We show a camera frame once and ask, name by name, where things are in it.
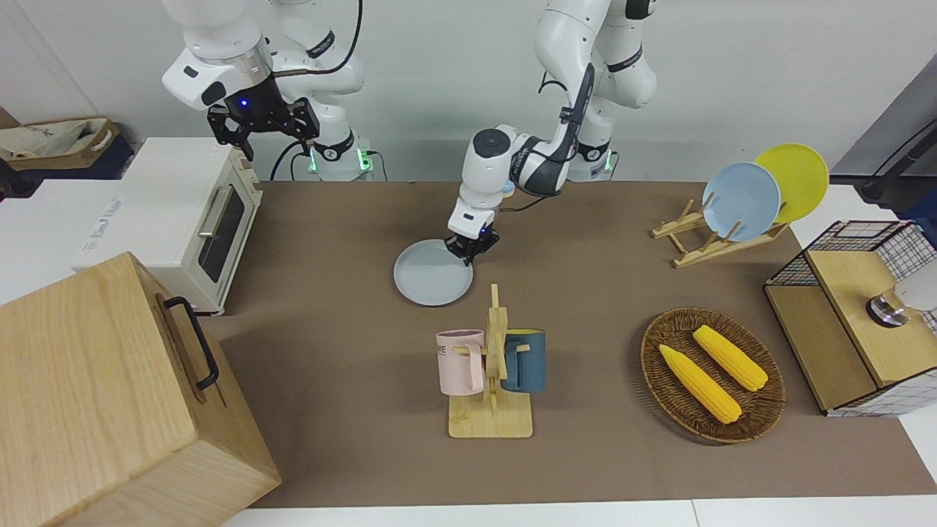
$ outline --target brown tabletop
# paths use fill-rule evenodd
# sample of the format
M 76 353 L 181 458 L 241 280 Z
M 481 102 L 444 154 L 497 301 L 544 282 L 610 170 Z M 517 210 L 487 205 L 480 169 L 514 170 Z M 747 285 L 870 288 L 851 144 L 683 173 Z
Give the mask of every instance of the brown tabletop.
M 465 297 L 423 308 L 401 296 L 394 260 L 448 235 L 454 183 L 266 186 L 222 340 L 283 485 L 263 507 L 499 504 L 933 493 L 897 419 L 817 410 L 761 286 L 798 251 L 774 243 L 673 269 L 648 231 L 702 186 L 567 185 L 498 219 L 501 241 Z M 517 196 L 508 206 L 525 203 Z M 703 236 L 682 234 L 688 247 Z M 548 387 L 526 440 L 448 437 L 434 334 L 484 328 L 488 284 L 513 327 L 547 331 Z M 666 424 L 640 388 L 647 324 L 681 306 L 746 325 L 774 354 L 788 404 L 754 442 L 706 446 Z

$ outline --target dark blue mug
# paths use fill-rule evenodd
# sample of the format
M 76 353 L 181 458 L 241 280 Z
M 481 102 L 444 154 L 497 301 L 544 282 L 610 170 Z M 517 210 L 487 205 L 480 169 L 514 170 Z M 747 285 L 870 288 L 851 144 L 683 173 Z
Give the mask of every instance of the dark blue mug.
M 532 394 L 546 388 L 546 332 L 542 329 L 509 329 L 504 340 L 508 378 L 501 387 L 509 392 Z

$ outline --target wire basket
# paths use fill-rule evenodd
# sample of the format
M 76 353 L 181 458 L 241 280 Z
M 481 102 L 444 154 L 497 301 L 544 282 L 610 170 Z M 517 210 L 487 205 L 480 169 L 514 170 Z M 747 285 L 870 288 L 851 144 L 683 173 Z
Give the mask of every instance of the wire basket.
M 732 341 L 767 373 L 765 387 L 748 391 L 696 343 L 692 332 L 703 324 Z M 660 344 L 692 359 L 738 402 L 742 416 L 729 425 L 719 422 L 667 367 Z M 748 329 L 710 309 L 672 309 L 656 318 L 641 340 L 641 368 L 647 387 L 663 410 L 681 427 L 710 442 L 735 444 L 762 437 L 778 424 L 784 410 L 784 381 L 774 357 Z

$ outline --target storage cabinet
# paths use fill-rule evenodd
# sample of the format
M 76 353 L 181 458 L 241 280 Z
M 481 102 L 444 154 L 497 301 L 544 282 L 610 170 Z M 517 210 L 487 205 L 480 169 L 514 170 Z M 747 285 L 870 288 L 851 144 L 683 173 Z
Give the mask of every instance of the storage cabinet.
M 765 291 L 821 410 L 900 415 L 937 402 L 937 319 L 878 325 L 867 301 L 937 258 L 913 224 L 844 222 L 768 281 Z
M 190 315 L 129 253 L 0 306 L 0 524 L 219 525 L 279 484 Z

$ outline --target basket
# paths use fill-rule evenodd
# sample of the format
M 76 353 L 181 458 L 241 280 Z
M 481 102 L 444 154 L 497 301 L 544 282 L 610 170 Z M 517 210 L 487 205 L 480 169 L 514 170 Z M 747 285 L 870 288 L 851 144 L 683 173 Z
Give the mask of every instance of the basket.
M 765 387 L 750 392 L 732 378 L 693 339 L 692 332 L 707 324 L 751 357 L 765 373 Z M 691 358 L 742 407 L 735 423 L 723 425 L 680 383 L 658 348 L 666 344 Z M 681 427 L 717 444 L 757 439 L 778 424 L 784 410 L 784 381 L 774 357 L 744 326 L 710 309 L 672 309 L 647 327 L 641 340 L 641 368 L 654 399 Z

